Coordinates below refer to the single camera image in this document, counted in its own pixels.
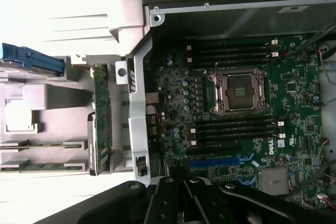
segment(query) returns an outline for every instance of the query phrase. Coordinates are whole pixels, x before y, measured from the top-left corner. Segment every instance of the sticker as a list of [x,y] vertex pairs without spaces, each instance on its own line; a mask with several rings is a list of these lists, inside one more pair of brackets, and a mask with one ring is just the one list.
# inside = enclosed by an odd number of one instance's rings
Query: sticker
[[301,5],[301,6],[288,6],[282,8],[278,13],[299,13],[305,9],[307,9],[309,5]]
[[252,164],[255,166],[255,167],[259,167],[260,165],[258,164],[258,162],[256,162],[255,160],[252,161]]
[[278,140],[278,148],[284,148],[285,146],[285,140],[284,139],[279,139]]

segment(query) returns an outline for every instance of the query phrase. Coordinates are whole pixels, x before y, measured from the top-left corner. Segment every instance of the cable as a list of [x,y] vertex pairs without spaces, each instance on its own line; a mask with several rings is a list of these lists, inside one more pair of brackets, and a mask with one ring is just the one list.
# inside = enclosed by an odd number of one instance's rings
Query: cable
[[321,31],[317,32],[313,37],[311,37],[305,44],[302,46],[298,47],[297,49],[290,51],[287,53],[287,55],[293,55],[297,54],[298,52],[303,51],[310,45],[314,44],[318,40],[322,39],[325,35],[327,35],[329,32],[333,31],[336,28],[336,23],[332,24],[329,28],[322,29]]
[[325,65],[324,65],[324,63],[323,63],[323,57],[322,57],[322,52],[321,52],[321,50],[317,50],[317,52],[319,53],[319,57],[320,57],[320,61],[321,61],[321,67],[322,67],[323,72],[324,72],[324,74],[325,74],[325,76],[326,76],[326,78],[327,78],[327,81],[328,81],[330,84],[336,85],[336,82],[333,82],[333,81],[330,80],[330,77],[329,77],[329,75],[328,75],[328,73],[327,73],[326,67],[325,67]]
[[[324,146],[325,146],[327,143],[329,143],[329,139],[325,140],[325,141],[322,143],[322,145],[321,145],[321,147],[320,147],[320,149],[319,149],[319,153],[318,153],[318,160],[321,159],[321,157],[322,157],[322,152],[323,152],[323,148],[324,148]],[[324,176],[327,176],[327,177],[329,177],[329,178],[331,178],[331,179],[336,180],[336,177],[333,176],[333,175],[330,175],[330,174],[327,174],[327,173],[324,173],[324,172],[323,172],[323,175],[324,175]]]
[[304,190],[306,187],[308,187],[310,185],[310,183],[314,182],[318,177],[320,177],[324,173],[324,171],[327,170],[333,164],[336,164],[336,159],[333,159],[331,161],[328,161],[328,162],[324,163],[319,169],[317,169],[315,171],[315,173],[310,178],[308,178],[306,181],[304,181],[301,185],[299,185],[297,188],[295,188],[289,194],[283,195],[282,197],[283,198],[289,198],[289,197],[291,197],[295,194],[298,194],[299,192]]
[[324,200],[325,202],[327,202],[328,205],[329,205],[332,209],[336,210],[336,206],[334,206],[334,205],[331,203],[331,201],[330,201],[329,198],[322,199],[322,200]]

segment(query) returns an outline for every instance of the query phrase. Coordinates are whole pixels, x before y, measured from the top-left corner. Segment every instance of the mounting hole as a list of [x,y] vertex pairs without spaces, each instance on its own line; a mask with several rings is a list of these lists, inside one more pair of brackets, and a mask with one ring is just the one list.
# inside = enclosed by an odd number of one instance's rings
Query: mounting hole
[[164,215],[158,215],[158,220],[164,220],[165,216]]
[[120,68],[119,70],[118,70],[118,75],[120,76],[120,77],[124,77],[125,75],[126,75],[126,69],[124,69],[124,68]]
[[160,20],[161,20],[161,16],[159,16],[159,15],[154,16],[154,21],[158,22]]

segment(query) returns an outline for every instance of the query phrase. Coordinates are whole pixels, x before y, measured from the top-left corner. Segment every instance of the pcie slot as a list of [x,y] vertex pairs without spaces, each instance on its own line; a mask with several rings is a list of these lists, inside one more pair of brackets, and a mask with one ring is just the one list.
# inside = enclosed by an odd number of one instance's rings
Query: pcie slot
[[231,146],[216,146],[216,147],[195,147],[195,148],[188,148],[185,150],[185,154],[187,156],[194,156],[194,155],[206,155],[209,153],[236,153],[239,152],[241,149],[240,145],[231,145]]
[[218,165],[239,165],[241,162],[238,157],[214,158],[191,161],[189,168],[212,167]]

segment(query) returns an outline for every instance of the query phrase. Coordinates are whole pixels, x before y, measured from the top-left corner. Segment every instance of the screw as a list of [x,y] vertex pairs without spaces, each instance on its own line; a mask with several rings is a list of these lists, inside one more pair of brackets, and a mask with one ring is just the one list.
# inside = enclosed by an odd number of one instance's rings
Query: screw
[[139,186],[138,185],[131,185],[131,189],[138,189]]
[[228,184],[225,185],[225,188],[227,188],[227,189],[233,189],[235,187],[236,186],[234,184],[231,184],[231,183],[228,183]]
[[172,183],[174,180],[172,179],[172,178],[167,178],[166,180],[165,180],[165,182],[166,183]]
[[198,178],[191,178],[191,179],[190,179],[190,182],[191,182],[191,183],[198,183],[198,182],[199,182],[199,179],[198,179]]

